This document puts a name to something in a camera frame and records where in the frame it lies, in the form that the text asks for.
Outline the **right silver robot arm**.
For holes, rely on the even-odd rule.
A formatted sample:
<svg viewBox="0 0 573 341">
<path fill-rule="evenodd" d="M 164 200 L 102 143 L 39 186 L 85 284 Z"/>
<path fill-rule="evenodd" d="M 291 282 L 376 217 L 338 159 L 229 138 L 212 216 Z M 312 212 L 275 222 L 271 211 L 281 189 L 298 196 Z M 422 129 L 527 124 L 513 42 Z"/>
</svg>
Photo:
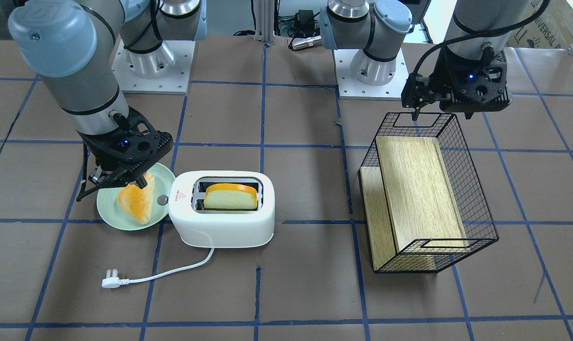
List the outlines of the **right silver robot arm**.
<svg viewBox="0 0 573 341">
<path fill-rule="evenodd" d="M 204 0 L 0 0 L 0 40 L 13 40 L 96 158 L 101 188 L 150 186 L 146 172 L 173 146 L 125 93 L 185 94 Z"/>
</svg>

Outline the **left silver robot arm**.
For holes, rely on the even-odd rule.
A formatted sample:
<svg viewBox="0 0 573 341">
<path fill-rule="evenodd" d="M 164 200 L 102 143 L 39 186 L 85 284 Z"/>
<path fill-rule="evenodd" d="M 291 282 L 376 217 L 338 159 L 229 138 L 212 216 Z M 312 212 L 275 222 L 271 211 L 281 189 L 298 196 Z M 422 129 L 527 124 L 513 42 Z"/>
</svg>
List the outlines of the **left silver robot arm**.
<svg viewBox="0 0 573 341">
<path fill-rule="evenodd" d="M 445 40 L 427 50 L 409 74 L 401 105 L 417 119 L 421 108 L 438 103 L 442 112 L 498 112 L 509 106 L 507 58 L 509 33 L 539 18 L 544 0 L 522 19 L 528 0 L 458 0 Z M 354 49 L 356 79 L 371 86 L 390 82 L 395 59 L 414 16 L 399 0 L 330 0 L 319 12 L 325 48 Z"/>
</svg>

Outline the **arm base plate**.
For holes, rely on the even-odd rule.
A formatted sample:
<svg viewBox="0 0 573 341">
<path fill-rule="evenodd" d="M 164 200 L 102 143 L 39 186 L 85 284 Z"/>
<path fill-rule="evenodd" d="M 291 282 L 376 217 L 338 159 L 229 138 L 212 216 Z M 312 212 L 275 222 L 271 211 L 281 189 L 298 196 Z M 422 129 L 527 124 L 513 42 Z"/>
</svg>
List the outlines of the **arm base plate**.
<svg viewBox="0 0 573 341">
<path fill-rule="evenodd" d="M 408 68 L 402 50 L 394 60 L 372 60 L 362 50 L 334 50 L 335 72 L 341 99 L 401 100 Z"/>
<path fill-rule="evenodd" d="M 163 41 L 158 50 L 135 54 L 119 41 L 111 65 L 124 94 L 187 95 L 197 43 Z"/>
</svg>

